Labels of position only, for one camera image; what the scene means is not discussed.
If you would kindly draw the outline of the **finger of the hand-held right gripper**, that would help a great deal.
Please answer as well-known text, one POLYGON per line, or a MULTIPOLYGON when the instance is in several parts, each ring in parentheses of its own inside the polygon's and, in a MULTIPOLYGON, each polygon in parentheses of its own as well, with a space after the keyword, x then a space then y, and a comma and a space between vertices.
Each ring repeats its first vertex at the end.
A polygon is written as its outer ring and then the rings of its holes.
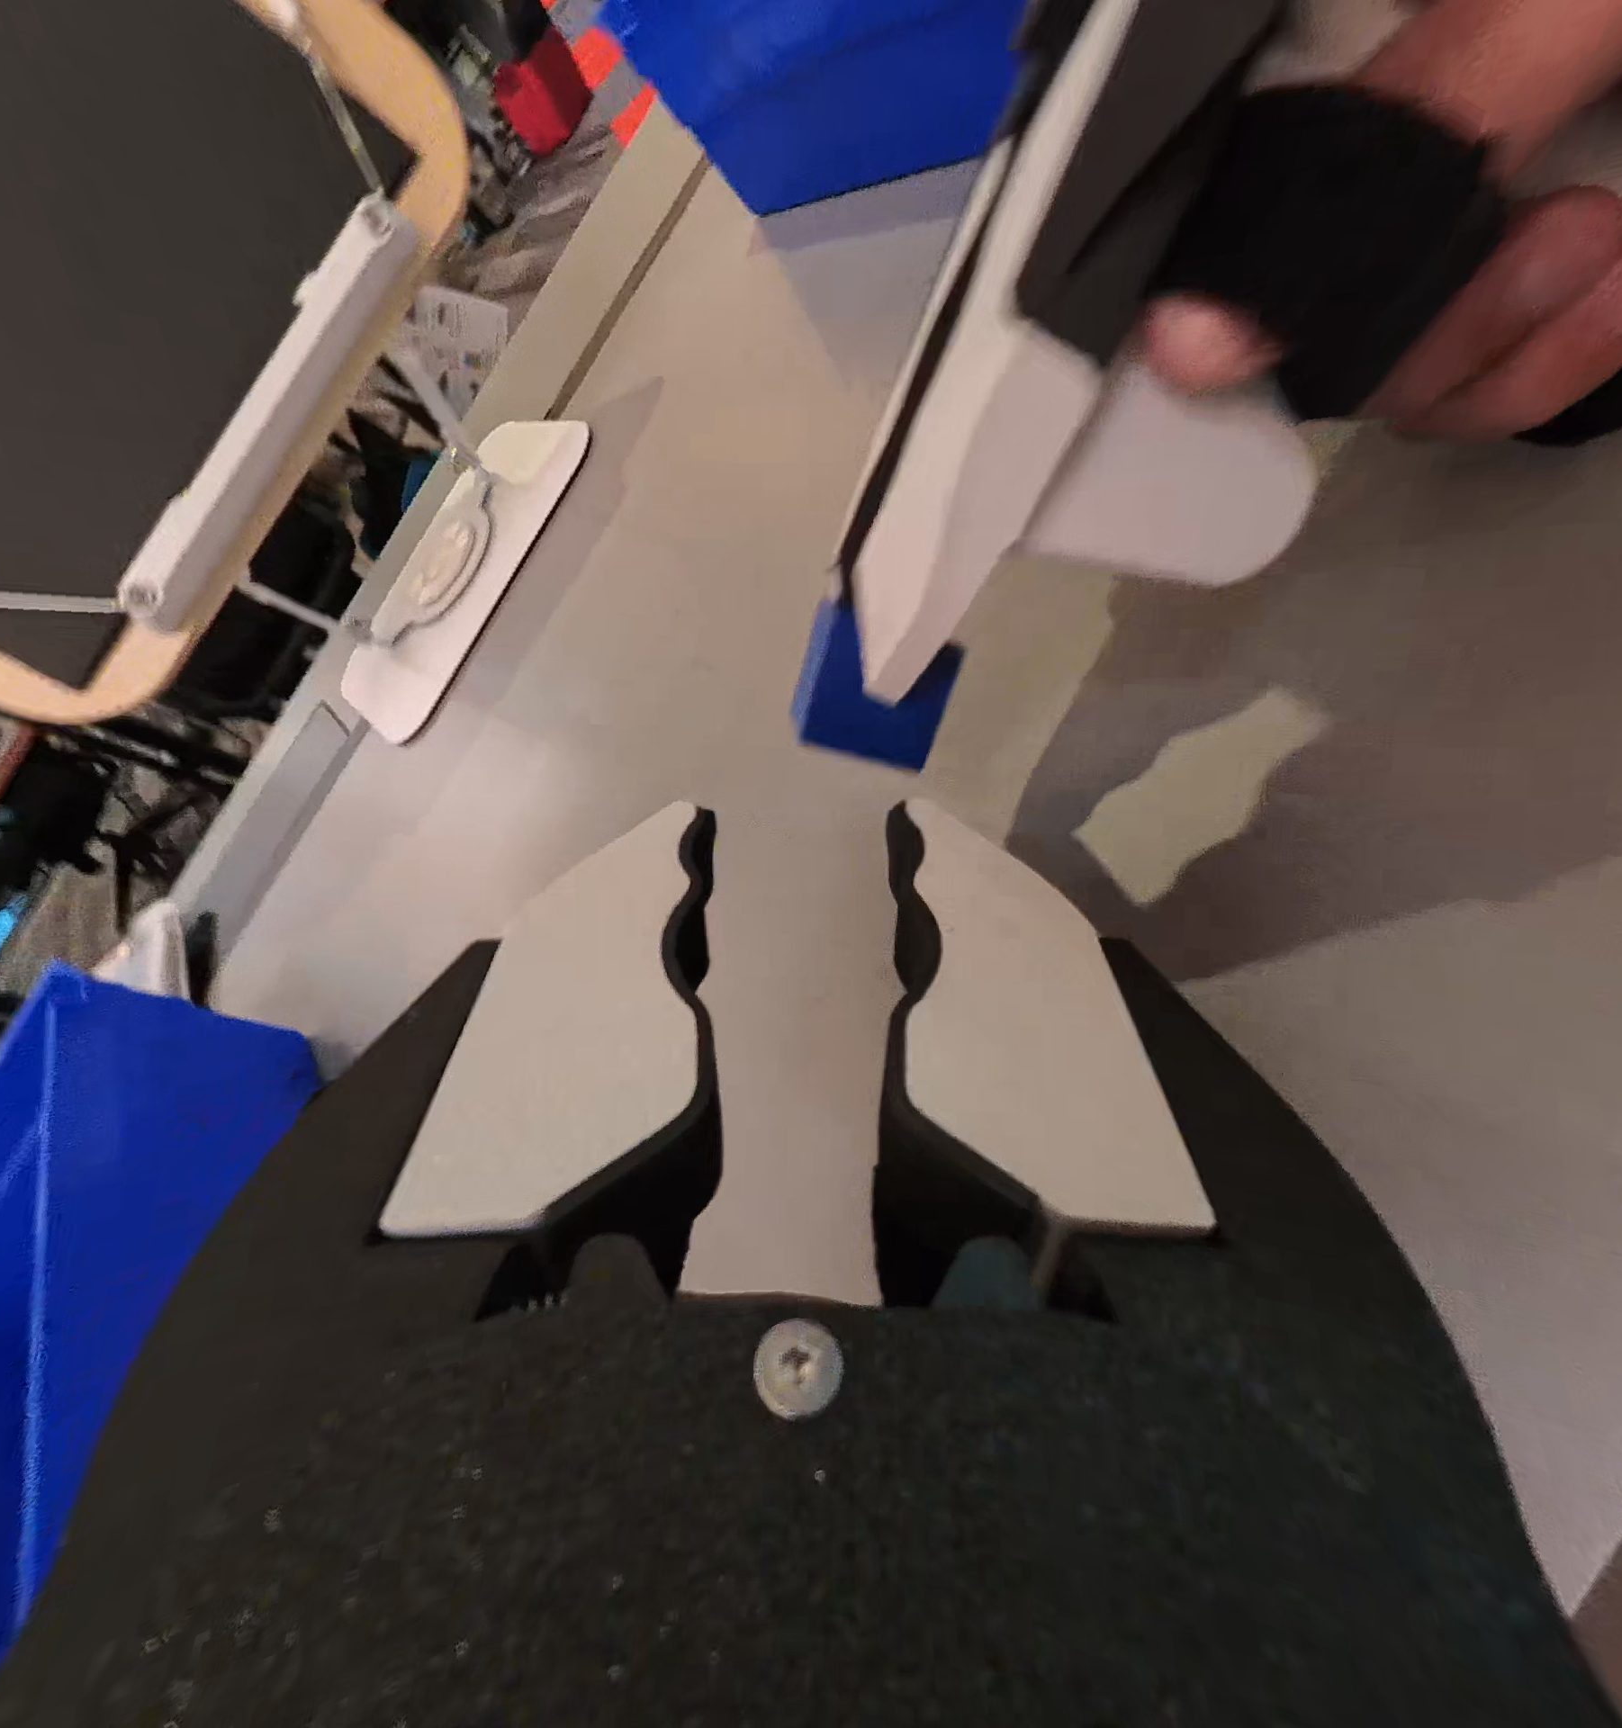
POLYGON ((845 511, 835 554, 836 596, 844 612, 858 610, 858 560, 865 538, 892 484, 916 407, 928 389, 928 378, 959 317, 971 275, 971 255, 982 245, 995 200, 1007 178, 1024 115, 1029 111, 1031 79, 1018 75, 952 227, 925 309, 889 389, 885 410, 865 452, 865 462, 845 511))
POLYGON ((908 693, 1011 552, 1223 588, 1274 561, 1312 507, 1313 453, 1268 385, 1184 396, 1132 354, 1132 331, 1097 365, 1016 309, 1038 218, 1133 7, 1033 3, 1016 34, 1029 113, 856 560, 876 700, 908 693))

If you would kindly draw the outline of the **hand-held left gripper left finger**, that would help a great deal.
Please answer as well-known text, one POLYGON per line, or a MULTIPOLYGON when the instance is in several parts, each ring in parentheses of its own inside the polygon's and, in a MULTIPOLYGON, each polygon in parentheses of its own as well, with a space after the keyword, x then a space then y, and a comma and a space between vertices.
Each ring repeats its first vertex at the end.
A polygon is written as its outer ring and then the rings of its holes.
POLYGON ((388 1242, 507 1240, 545 1298, 581 1247, 635 1242, 676 1292, 721 1179, 707 905, 716 817, 674 801, 503 927, 390 1193, 388 1242))

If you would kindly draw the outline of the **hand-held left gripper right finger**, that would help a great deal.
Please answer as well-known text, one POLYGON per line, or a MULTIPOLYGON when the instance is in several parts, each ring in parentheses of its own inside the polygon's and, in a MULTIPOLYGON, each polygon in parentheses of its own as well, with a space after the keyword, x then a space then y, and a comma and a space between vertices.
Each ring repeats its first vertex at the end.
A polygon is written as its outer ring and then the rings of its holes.
POLYGON ((1214 1245, 1218 1220, 1094 925, 926 797, 885 813, 898 999, 871 1233, 881 1305, 926 1308, 1000 1242, 1049 1307, 1087 1242, 1214 1245))

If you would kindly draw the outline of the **blue plastic bin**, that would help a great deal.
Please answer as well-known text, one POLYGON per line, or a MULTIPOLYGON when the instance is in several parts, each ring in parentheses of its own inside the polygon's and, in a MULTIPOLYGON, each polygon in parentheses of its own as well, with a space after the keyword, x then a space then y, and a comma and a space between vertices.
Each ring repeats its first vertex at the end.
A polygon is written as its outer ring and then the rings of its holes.
POLYGON ((0 1038, 0 1659, 140 1344, 320 1083, 305 1037, 50 963, 0 1038))
POLYGON ((752 214, 979 158, 1022 2, 611 2, 628 65, 752 214))

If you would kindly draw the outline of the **dark blue block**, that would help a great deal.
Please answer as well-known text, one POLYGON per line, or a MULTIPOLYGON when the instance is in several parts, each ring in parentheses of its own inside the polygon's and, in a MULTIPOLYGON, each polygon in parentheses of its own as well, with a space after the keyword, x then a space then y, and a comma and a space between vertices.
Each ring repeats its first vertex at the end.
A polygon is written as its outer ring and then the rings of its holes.
POLYGON ((791 698, 799 743, 917 774, 946 716, 964 650, 943 644, 898 702, 881 702, 865 691, 860 648, 851 603, 824 597, 791 698))

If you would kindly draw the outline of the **person's right hand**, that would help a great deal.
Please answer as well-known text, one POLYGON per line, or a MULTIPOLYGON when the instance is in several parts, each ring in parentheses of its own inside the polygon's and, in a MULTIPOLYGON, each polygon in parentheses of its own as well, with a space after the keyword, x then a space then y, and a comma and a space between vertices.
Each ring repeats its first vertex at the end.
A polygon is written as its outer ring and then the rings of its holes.
POLYGON ((1420 3, 1232 111, 1133 333, 1166 389, 1447 441, 1622 426, 1622 200, 1529 165, 1622 86, 1622 2, 1420 3))

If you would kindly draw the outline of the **orange traffic cone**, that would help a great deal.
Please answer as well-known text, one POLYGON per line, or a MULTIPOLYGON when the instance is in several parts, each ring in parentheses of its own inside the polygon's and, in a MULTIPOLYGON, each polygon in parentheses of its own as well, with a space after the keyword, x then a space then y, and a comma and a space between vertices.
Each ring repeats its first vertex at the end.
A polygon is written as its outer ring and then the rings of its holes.
POLYGON ((588 90, 581 135, 601 135, 624 151, 655 106, 653 86, 626 59, 620 43, 599 23, 588 23, 570 43, 588 90))

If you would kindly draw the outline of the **red storage crate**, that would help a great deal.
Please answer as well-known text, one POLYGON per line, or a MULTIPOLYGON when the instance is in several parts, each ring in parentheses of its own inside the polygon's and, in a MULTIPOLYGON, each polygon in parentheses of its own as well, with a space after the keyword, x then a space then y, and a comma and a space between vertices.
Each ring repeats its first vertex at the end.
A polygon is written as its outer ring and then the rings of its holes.
POLYGON ((556 155, 579 129, 592 90, 568 43, 547 14, 512 38, 512 54, 493 79, 493 106, 532 160, 556 155))

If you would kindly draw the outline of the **black monitor with pale frame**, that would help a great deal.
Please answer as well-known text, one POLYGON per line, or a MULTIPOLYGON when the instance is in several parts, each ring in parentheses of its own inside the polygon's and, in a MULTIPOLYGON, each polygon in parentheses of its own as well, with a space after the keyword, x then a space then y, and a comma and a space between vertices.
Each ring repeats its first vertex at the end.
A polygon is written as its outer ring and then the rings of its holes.
POLYGON ((0 3, 0 714, 158 696, 460 227, 384 3, 0 3))

